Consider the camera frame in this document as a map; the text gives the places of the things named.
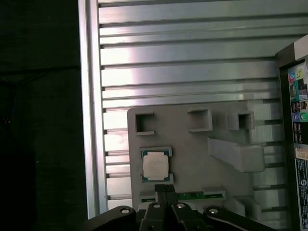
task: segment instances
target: square slot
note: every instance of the square slot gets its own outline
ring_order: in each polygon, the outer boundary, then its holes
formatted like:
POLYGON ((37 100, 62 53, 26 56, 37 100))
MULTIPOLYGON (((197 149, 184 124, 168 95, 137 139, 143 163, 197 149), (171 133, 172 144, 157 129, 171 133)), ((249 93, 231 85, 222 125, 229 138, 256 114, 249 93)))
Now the square slot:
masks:
POLYGON ((189 132, 212 131, 212 112, 206 108, 193 108, 188 111, 191 115, 191 128, 189 132))
POLYGON ((231 113, 227 116, 229 130, 255 129, 255 116, 253 112, 231 113))
POLYGON ((239 128, 253 129, 252 114, 239 114, 239 128))
POLYGON ((136 134, 154 135, 155 116, 153 112, 136 114, 136 134))

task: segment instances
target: green pcb strip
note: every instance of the green pcb strip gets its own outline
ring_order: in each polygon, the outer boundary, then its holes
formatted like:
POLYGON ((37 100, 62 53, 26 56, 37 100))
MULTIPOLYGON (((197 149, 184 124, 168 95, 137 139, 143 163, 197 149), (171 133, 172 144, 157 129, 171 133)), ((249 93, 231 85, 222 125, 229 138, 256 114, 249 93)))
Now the green pcb strip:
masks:
MULTIPOLYGON (((222 194, 204 194, 204 192, 190 192, 190 193, 180 192, 180 193, 177 193, 176 195, 179 201, 223 198, 222 194)), ((154 201, 155 201, 155 198, 141 199, 141 202, 154 202, 154 201)))

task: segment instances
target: dark background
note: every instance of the dark background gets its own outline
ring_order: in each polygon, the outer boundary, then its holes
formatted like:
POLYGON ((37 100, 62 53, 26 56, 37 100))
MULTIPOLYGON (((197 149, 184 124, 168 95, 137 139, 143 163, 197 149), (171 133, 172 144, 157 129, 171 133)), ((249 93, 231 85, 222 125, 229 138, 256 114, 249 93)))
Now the dark background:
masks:
POLYGON ((78 1, 2 0, 0 23, 8 212, 36 230, 71 230, 87 218, 78 1))

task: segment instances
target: black cable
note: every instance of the black cable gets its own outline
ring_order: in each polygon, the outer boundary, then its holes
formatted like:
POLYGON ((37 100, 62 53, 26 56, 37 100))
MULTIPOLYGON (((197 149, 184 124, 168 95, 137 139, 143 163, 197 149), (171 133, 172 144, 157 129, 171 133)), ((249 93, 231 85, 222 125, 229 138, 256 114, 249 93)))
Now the black cable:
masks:
POLYGON ((22 74, 37 74, 45 71, 63 71, 63 70, 80 70, 80 66, 62 66, 62 67, 48 67, 41 69, 25 69, 19 71, 3 71, 0 72, 0 76, 14 76, 22 74))
POLYGON ((23 80, 18 82, 18 87, 22 87, 26 84, 29 84, 29 83, 33 82, 34 80, 36 80, 36 79, 38 79, 38 78, 40 78, 40 77, 42 77, 42 76, 44 76, 48 73, 50 73, 50 71, 44 71, 44 72, 36 73, 36 74, 34 74, 30 77, 26 77, 23 80))

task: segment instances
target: white label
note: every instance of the white label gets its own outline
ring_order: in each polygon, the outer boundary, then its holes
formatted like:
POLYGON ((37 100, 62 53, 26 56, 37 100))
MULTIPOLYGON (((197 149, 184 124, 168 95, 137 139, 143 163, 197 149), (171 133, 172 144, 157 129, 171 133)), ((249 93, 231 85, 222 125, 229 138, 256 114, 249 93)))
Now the white label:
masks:
POLYGON ((308 160, 308 149, 295 148, 295 155, 298 159, 308 160))

